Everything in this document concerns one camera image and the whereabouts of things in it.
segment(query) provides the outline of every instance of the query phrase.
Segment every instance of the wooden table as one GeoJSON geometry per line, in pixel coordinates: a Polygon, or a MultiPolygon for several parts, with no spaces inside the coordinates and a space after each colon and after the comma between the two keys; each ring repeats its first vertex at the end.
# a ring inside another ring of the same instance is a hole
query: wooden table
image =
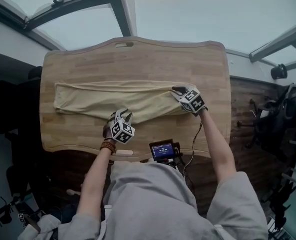
{"type": "MultiPolygon", "coordinates": [[[[152,80],[186,82],[197,86],[211,117],[229,143],[231,129],[230,77],[221,43],[160,42],[121,37],[74,51],[51,51],[43,63],[40,85],[40,131],[46,151],[79,150],[98,154],[105,121],[86,115],[58,114],[53,107],[54,83],[152,80]]],[[[135,137],[117,148],[114,161],[141,161],[151,157],[149,143],[173,139],[184,154],[192,153],[192,140],[200,119],[192,114],[163,116],[136,125],[135,137]]],[[[209,156],[203,130],[195,142],[195,155],[209,156]]]]}

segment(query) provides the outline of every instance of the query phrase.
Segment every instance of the display screen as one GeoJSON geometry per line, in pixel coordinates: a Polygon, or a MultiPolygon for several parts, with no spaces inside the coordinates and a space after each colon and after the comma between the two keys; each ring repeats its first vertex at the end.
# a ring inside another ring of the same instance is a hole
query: display screen
{"type": "Polygon", "coordinates": [[[152,146],[151,150],[153,158],[162,158],[166,156],[172,156],[174,154],[171,143],[152,146]]]}

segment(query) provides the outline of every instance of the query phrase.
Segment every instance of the cable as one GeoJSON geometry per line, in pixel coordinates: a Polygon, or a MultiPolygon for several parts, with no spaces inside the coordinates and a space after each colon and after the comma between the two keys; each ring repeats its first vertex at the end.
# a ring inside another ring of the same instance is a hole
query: cable
{"type": "MultiPolygon", "coordinates": [[[[186,165],[186,164],[183,162],[181,156],[179,156],[179,160],[180,160],[180,161],[177,163],[177,166],[178,166],[179,164],[182,164],[183,166],[186,165]]],[[[195,195],[196,195],[196,190],[195,190],[195,188],[194,188],[194,184],[193,184],[192,180],[191,180],[190,177],[188,176],[188,173],[186,173],[186,177],[187,177],[187,179],[191,182],[192,193],[193,193],[193,195],[195,196],[195,195]]]]}
{"type": "Polygon", "coordinates": [[[194,139],[193,139],[193,142],[192,142],[192,157],[191,157],[190,161],[183,167],[183,178],[184,178],[184,181],[186,180],[185,170],[186,170],[186,167],[192,162],[192,159],[194,157],[194,142],[196,141],[196,138],[197,138],[197,136],[198,136],[198,134],[199,134],[199,132],[200,132],[200,130],[202,128],[202,125],[203,124],[202,124],[202,121],[201,121],[200,126],[199,126],[199,130],[198,130],[197,134],[194,136],[194,139]]]}

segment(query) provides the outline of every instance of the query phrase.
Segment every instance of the bracelet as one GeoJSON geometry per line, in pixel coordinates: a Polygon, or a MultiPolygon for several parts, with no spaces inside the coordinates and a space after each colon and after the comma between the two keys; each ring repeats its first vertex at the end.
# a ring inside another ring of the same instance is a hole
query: bracelet
{"type": "Polygon", "coordinates": [[[105,142],[110,142],[110,143],[116,145],[116,141],[113,139],[113,137],[107,137],[107,138],[105,138],[103,141],[105,141],[105,142]]]}
{"type": "Polygon", "coordinates": [[[108,140],[104,140],[101,144],[100,150],[102,150],[103,148],[107,148],[110,149],[112,153],[116,152],[116,145],[111,143],[108,140]]]}

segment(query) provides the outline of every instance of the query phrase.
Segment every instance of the floor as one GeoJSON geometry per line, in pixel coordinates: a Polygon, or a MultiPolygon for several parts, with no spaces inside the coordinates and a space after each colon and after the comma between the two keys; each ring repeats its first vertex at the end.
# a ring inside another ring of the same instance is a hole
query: floor
{"type": "MultiPolygon", "coordinates": [[[[251,127],[238,128],[237,121],[250,123],[254,115],[250,112],[252,107],[249,100],[253,99],[257,103],[261,103],[266,96],[276,98],[282,92],[282,89],[278,88],[281,87],[243,79],[231,79],[232,126],[230,147],[235,156],[237,170],[248,174],[259,198],[268,189],[275,176],[283,172],[295,159],[295,150],[288,144],[288,141],[294,138],[294,133],[293,131],[286,133],[282,148],[290,159],[287,163],[282,163],[274,156],[262,151],[257,145],[254,145],[251,149],[245,148],[245,144],[252,138],[253,129],[251,127]]],[[[60,151],[48,153],[47,156],[50,162],[48,175],[51,178],[51,186],[44,188],[39,194],[35,194],[41,207],[44,204],[49,204],[49,200],[51,202],[54,199],[66,200],[68,198],[65,193],[66,189],[80,191],[80,184],[83,182],[84,175],[94,160],[92,154],[79,151],[60,151]]],[[[185,161],[189,159],[190,156],[184,156],[185,161]]],[[[197,156],[193,159],[187,171],[194,184],[198,212],[205,215],[217,186],[211,160],[197,156]]],[[[107,177],[106,188],[108,185],[109,177],[107,177]]]]}

